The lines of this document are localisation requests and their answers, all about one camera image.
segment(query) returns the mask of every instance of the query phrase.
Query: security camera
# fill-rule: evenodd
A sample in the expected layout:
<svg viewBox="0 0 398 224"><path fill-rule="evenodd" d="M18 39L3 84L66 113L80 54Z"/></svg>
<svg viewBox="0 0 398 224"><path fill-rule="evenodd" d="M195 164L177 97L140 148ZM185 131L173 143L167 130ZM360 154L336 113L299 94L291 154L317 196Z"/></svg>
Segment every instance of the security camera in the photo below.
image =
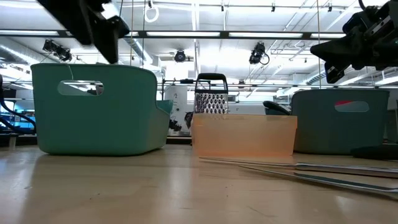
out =
<svg viewBox="0 0 398 224"><path fill-rule="evenodd" d="M268 58L268 62L267 63L262 63L261 62L261 59L263 57L267 57ZM251 55L249 57L249 62L252 65L255 65L257 63L261 63L263 65L267 65L269 63L269 56L266 54L266 47L264 46L264 43L258 42L256 44L256 46L252 50Z"/></svg>
<svg viewBox="0 0 398 224"><path fill-rule="evenodd" d="M177 53L174 55L174 60L176 62L184 62L186 59L186 55L183 50L178 50Z"/></svg>

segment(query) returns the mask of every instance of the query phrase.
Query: black handle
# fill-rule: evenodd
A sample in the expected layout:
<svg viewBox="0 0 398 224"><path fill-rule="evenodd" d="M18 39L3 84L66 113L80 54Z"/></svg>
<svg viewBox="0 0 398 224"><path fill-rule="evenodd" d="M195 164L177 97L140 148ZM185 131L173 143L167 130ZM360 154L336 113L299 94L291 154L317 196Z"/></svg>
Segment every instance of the black handle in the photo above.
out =
<svg viewBox="0 0 398 224"><path fill-rule="evenodd" d="M283 108L281 105L279 105L277 103L274 103L272 101L264 101L264 102L262 102L262 104L266 108L279 111L279 112L284 113L286 115L290 115L290 111L288 111L287 109Z"/></svg>
<svg viewBox="0 0 398 224"><path fill-rule="evenodd" d="M228 84L226 82L226 77L220 73L201 73L198 75L197 82L195 85L195 91L198 89L199 80L222 80L224 82L224 89L228 92Z"/></svg>
<svg viewBox="0 0 398 224"><path fill-rule="evenodd" d="M201 73L198 75L198 80L223 80L226 82L225 75L220 73Z"/></svg>

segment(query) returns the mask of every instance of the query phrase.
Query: teal storage bin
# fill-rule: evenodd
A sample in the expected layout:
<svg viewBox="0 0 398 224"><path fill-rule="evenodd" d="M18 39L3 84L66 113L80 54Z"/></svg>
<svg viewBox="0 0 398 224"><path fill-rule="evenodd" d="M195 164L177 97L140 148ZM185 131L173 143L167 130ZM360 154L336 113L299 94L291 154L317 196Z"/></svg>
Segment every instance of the teal storage bin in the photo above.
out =
<svg viewBox="0 0 398 224"><path fill-rule="evenodd" d="M387 118L386 90L306 90L292 97L295 152L350 155L380 146Z"/></svg>
<svg viewBox="0 0 398 224"><path fill-rule="evenodd" d="M156 101L157 80L151 71L124 65L45 63L31 69L37 142L42 151L131 156L166 143L172 101ZM100 81L103 92L91 95L72 90L60 84L65 80ZM63 94L58 86L63 87Z"/></svg>

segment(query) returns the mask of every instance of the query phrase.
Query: orange translucent container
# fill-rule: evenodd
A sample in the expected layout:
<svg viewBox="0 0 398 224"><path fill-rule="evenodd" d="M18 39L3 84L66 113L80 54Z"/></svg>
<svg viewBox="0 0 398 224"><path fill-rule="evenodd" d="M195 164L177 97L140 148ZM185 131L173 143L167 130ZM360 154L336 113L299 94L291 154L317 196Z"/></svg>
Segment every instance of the orange translucent container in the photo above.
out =
<svg viewBox="0 0 398 224"><path fill-rule="evenodd" d="M194 114L193 150L197 156L290 156L296 129L296 116Z"/></svg>

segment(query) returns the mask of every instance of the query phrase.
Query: box grater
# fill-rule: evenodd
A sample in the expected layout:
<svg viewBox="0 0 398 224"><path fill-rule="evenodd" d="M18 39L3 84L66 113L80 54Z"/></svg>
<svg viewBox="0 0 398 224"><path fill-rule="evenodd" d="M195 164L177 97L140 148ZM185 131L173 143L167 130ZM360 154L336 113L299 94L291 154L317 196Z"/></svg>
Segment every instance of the box grater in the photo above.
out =
<svg viewBox="0 0 398 224"><path fill-rule="evenodd" d="M212 80L223 81L223 89L212 90ZM194 113L228 114L228 84L225 75L219 73L198 75L195 85Z"/></svg>

